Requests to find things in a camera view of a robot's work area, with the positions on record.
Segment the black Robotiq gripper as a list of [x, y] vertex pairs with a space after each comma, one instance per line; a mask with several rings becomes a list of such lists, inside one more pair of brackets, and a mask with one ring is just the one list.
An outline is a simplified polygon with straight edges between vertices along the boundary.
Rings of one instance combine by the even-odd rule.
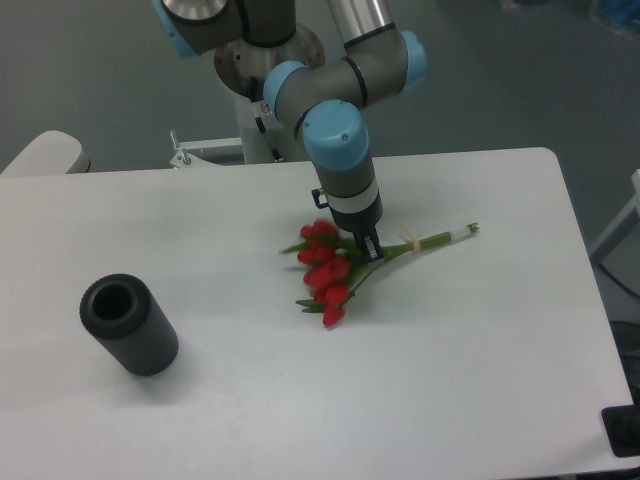
[[375, 200], [367, 208], [356, 213], [344, 213], [331, 209], [335, 224], [340, 229], [350, 232], [357, 243], [363, 243], [363, 255], [367, 261], [383, 259], [383, 250], [376, 229], [382, 213], [383, 206], [380, 200]]

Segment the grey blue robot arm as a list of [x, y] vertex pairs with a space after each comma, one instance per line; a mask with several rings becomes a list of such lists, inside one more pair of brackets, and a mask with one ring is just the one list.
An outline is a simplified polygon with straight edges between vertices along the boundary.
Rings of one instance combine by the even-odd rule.
[[185, 58], [214, 52], [234, 70], [233, 91], [265, 102], [305, 151], [337, 226], [367, 262], [384, 258], [376, 225], [383, 207], [362, 110], [424, 80], [419, 37], [397, 28], [386, 1], [332, 1], [343, 57], [324, 62], [293, 1], [155, 1], [161, 25]]

